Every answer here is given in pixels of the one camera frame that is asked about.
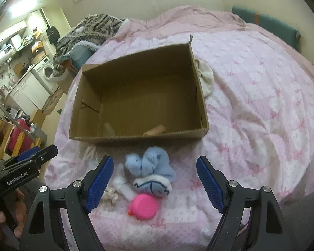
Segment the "person's left hand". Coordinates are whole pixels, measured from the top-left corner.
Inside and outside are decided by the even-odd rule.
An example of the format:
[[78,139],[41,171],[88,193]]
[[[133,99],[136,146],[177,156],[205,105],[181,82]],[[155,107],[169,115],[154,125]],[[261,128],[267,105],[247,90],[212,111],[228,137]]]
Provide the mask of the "person's left hand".
[[0,241],[6,241],[6,235],[3,231],[3,225],[7,221],[14,222],[13,234],[15,238],[21,238],[22,231],[27,218],[26,205],[24,203],[25,195],[20,189],[16,189],[8,195],[6,201],[0,198]]

